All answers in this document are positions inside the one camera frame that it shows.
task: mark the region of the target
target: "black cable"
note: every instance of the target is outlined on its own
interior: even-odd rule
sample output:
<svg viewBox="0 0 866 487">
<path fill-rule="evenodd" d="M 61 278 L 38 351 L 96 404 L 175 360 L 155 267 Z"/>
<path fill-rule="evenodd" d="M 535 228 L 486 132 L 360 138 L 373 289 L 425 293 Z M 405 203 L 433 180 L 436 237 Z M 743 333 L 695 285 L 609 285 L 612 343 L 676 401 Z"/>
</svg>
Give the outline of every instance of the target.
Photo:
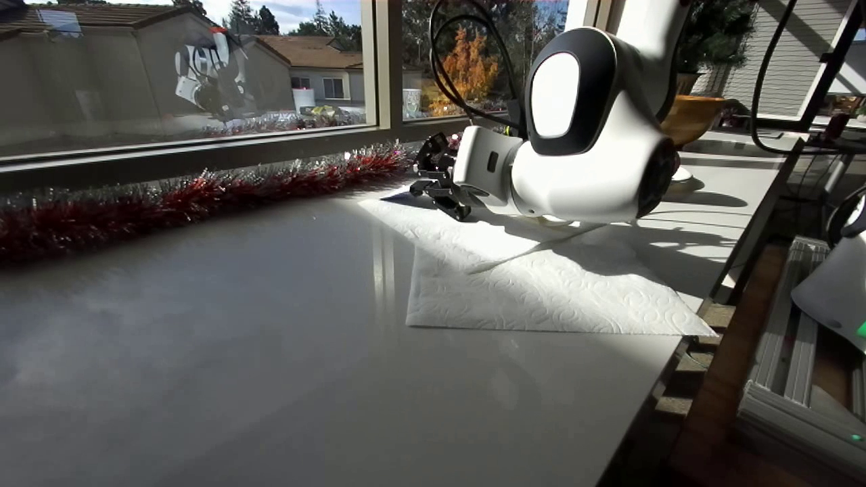
<svg viewBox="0 0 866 487">
<path fill-rule="evenodd" d="M 796 7 L 796 0 L 787 0 L 783 17 L 777 22 L 777 30 L 773 30 L 772 40 L 765 42 L 765 51 L 762 51 L 762 60 L 760 60 L 760 68 L 757 68 L 757 78 L 754 78 L 754 92 L 753 92 L 753 114 L 749 114 L 749 124 L 753 126 L 749 126 L 749 134 L 753 134 L 757 148 L 772 152 L 772 153 L 791 153 L 791 148 L 765 145 L 760 141 L 760 134 L 757 134 L 757 105 L 760 105 L 762 80 L 765 80 L 765 68 L 768 68 L 768 61 L 772 61 L 772 57 L 777 51 L 777 42 L 780 42 L 780 38 L 783 38 L 783 32 L 784 32 L 784 26 L 791 22 L 792 7 Z M 850 152 L 845 152 L 845 148 L 815 148 L 815 152 L 801 152 L 801 153 L 850 153 Z"/>
<path fill-rule="evenodd" d="M 433 69 L 433 80 L 436 87 L 456 105 L 463 107 L 469 117 L 478 117 L 478 120 L 490 120 L 496 124 L 505 124 L 511 126 L 519 138 L 528 134 L 528 121 L 525 121 L 525 105 L 521 105 L 521 92 L 516 90 L 515 83 L 515 61 L 511 61 L 511 53 L 505 48 L 505 40 L 500 38 L 497 26 L 496 26 L 496 19 L 490 17 L 490 10 L 475 3 L 475 0 L 469 0 L 469 5 L 475 10 L 475 14 L 456 14 L 456 17 L 450 17 L 447 22 L 437 23 L 437 10 L 447 0 L 437 0 L 428 17 L 428 40 L 429 40 L 429 69 Z M 437 51 L 437 38 L 456 22 L 473 22 L 478 23 L 493 40 L 496 46 L 500 48 L 500 60 L 504 60 L 504 69 L 505 69 L 505 83 L 508 83 L 508 92 L 511 97 L 516 101 L 516 121 L 515 120 L 504 120 L 504 117 L 496 117 L 490 110 L 482 110 L 482 107 L 473 107 L 463 101 L 463 94 L 455 90 L 450 74 L 443 69 L 440 64 L 440 51 Z"/>
</svg>

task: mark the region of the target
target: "window frame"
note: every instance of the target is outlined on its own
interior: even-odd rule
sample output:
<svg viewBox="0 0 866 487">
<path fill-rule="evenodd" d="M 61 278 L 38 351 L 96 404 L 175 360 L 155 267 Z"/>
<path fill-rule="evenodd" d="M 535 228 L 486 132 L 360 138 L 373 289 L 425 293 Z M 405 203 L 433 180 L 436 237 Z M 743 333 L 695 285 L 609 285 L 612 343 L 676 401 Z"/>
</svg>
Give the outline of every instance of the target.
<svg viewBox="0 0 866 487">
<path fill-rule="evenodd" d="M 322 78 L 322 97 L 324 101 L 347 101 L 347 78 L 344 76 Z"/>
<path fill-rule="evenodd" d="M 306 76 L 293 76 L 290 83 L 293 90 L 312 90 L 312 80 Z"/>
<path fill-rule="evenodd" d="M 567 0 L 566 30 L 597 26 L 612 30 L 628 0 Z"/>
<path fill-rule="evenodd" d="M 567 19 L 573 17 L 573 7 L 597 10 L 609 7 L 609 3 L 612 0 L 571 0 Z M 421 141 L 433 132 L 460 132 L 469 124 L 466 120 L 404 121 L 400 7 L 404 0 L 360 0 L 366 64 L 366 124 L 360 126 L 249 132 L 230 138 L 186 138 L 0 156 L 0 193 L 11 195 L 49 186 L 82 190 L 152 180 L 198 170 L 350 152 L 377 143 Z"/>
<path fill-rule="evenodd" d="M 808 126 L 815 124 L 818 110 L 822 107 L 822 101 L 824 101 L 833 78 L 845 68 L 845 53 L 852 46 L 852 40 L 854 40 L 854 36 L 857 36 L 862 22 L 866 22 L 866 5 L 862 3 L 852 3 L 847 17 L 845 17 L 845 22 L 835 30 L 830 51 L 822 51 L 815 60 L 820 68 L 818 68 L 818 74 L 812 78 L 808 94 L 801 101 L 799 114 L 772 114 L 772 110 L 760 110 L 760 105 L 757 105 L 754 126 L 757 130 L 808 132 Z"/>
</svg>

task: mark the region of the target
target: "sky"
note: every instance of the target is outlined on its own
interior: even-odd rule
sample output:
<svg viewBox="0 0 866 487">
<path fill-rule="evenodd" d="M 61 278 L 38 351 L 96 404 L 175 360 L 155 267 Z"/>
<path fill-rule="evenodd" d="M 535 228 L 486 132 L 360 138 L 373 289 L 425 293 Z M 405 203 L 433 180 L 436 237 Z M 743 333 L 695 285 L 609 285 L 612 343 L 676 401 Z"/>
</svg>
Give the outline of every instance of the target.
<svg viewBox="0 0 866 487">
<path fill-rule="evenodd" d="M 107 0 L 107 3 L 152 3 L 152 5 L 171 5 L 171 0 Z M 312 22 L 317 14 L 317 0 L 247 0 L 253 10 L 263 5 L 270 7 L 270 14 L 279 22 L 279 30 L 294 30 L 297 22 Z M 205 14 L 211 22 L 222 23 L 222 19 L 230 17 L 234 0 L 202 0 Z M 360 23 L 360 0 L 322 0 L 324 14 L 335 10 L 350 23 Z"/>
</svg>

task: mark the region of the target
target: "tree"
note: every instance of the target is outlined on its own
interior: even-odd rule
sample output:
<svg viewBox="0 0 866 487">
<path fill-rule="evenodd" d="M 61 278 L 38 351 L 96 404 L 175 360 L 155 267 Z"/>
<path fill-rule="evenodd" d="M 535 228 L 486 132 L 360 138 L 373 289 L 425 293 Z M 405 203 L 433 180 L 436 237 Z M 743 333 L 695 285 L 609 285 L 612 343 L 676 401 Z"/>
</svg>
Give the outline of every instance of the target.
<svg viewBox="0 0 866 487">
<path fill-rule="evenodd" d="M 443 76 L 466 102 L 486 101 L 500 74 L 497 60 L 486 53 L 485 32 L 455 32 L 455 48 L 440 60 Z M 447 114 L 452 101 L 443 92 L 428 92 L 433 114 Z"/>
<path fill-rule="evenodd" d="M 193 7 L 198 17 L 207 17 L 201 0 L 174 0 L 175 7 Z"/>
<path fill-rule="evenodd" d="M 505 69 L 505 53 L 515 64 L 515 74 L 497 76 L 493 94 L 511 97 L 508 80 L 516 83 L 516 92 L 521 92 L 521 80 L 528 76 L 531 60 L 547 46 L 558 32 L 566 26 L 566 10 L 567 0 L 475 0 L 490 17 L 496 30 L 504 38 L 504 48 L 490 38 L 485 46 L 490 57 L 500 61 Z M 428 19 L 433 14 L 436 0 L 404 0 L 404 68 L 429 76 L 429 38 L 428 38 Z M 452 19 L 456 14 L 478 14 L 469 0 L 452 0 L 443 3 L 437 10 L 436 23 L 443 19 Z M 440 36 L 440 42 L 436 46 L 437 53 L 447 53 L 455 48 L 455 32 L 486 32 L 482 23 L 473 22 L 456 22 L 452 30 Z"/>
<path fill-rule="evenodd" d="M 324 14 L 322 3 L 317 3 L 317 17 L 312 22 L 299 22 L 290 36 L 324 36 L 331 46 L 340 51 L 360 51 L 360 23 L 347 23 L 337 14 Z"/>
<path fill-rule="evenodd" d="M 700 0 L 678 38 L 676 74 L 697 74 L 703 64 L 741 64 L 741 42 L 753 26 L 754 0 Z"/>
<path fill-rule="evenodd" d="M 27 7 L 23 0 L 7 0 L 6 5 L 0 3 L 0 23 L 2 22 L 17 22 L 17 19 L 23 19 L 27 17 Z"/>
<path fill-rule="evenodd" d="M 260 36 L 279 36 L 279 22 L 267 5 L 260 7 Z"/>
<path fill-rule="evenodd" d="M 233 14 L 226 19 L 226 30 L 237 38 L 249 38 L 260 32 L 260 19 L 247 5 L 247 0 L 234 0 Z"/>
</svg>

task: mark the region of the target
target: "window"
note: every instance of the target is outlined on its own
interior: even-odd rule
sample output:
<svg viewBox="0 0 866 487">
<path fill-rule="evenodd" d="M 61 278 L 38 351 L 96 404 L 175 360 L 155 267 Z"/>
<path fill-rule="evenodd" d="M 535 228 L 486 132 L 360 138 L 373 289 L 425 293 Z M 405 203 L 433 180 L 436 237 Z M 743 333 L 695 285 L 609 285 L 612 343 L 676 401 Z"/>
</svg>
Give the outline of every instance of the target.
<svg viewBox="0 0 866 487">
<path fill-rule="evenodd" d="M 309 90 L 309 78 L 293 78 L 293 90 Z"/>
<path fill-rule="evenodd" d="M 845 53 L 818 117 L 830 117 L 833 110 L 866 117 L 866 30 L 860 26 Z"/>
<path fill-rule="evenodd" d="M 534 53 L 566 26 L 567 0 L 486 0 L 496 30 L 505 46 L 482 23 L 456 22 L 443 26 L 437 42 L 428 40 L 429 0 L 404 0 L 404 117 L 436 120 L 463 114 L 436 83 L 429 48 L 443 76 L 471 107 L 497 120 L 516 120 L 521 78 Z M 437 10 L 433 30 L 450 17 L 473 14 L 471 3 L 450 3 Z"/>
<path fill-rule="evenodd" d="M 724 97 L 753 105 L 765 42 L 777 32 L 784 5 L 754 5 L 754 32 L 746 38 L 746 61 L 730 69 Z M 760 83 L 757 126 L 808 130 L 824 102 L 827 107 L 852 102 L 824 101 L 824 94 L 857 92 L 857 87 L 862 87 L 862 68 L 857 68 L 854 60 L 860 46 L 852 42 L 860 22 L 862 3 L 812 0 L 792 7 Z"/>
<path fill-rule="evenodd" d="M 425 17 L 408 19 L 429 0 L 23 3 L 0 0 L 0 168 L 160 159 L 160 168 L 198 170 L 466 124 L 447 120 L 456 110 L 429 110 L 429 74 L 417 61 L 425 26 L 412 30 Z M 561 30 L 567 0 L 534 0 L 531 10 L 508 3 L 508 46 L 535 46 L 535 36 Z M 473 102 L 508 110 L 505 76 L 493 78 Z M 328 143 L 297 138 L 320 130 L 304 121 L 304 105 L 324 101 L 337 105 L 322 132 Z"/>
<path fill-rule="evenodd" d="M 344 101 L 344 78 L 324 78 L 324 97 Z"/>
<path fill-rule="evenodd" d="M 358 83 L 312 97 L 340 101 L 328 126 L 366 126 L 363 3 L 19 5 L 0 17 L 0 156 L 317 130 L 287 97 L 317 78 Z"/>
</svg>

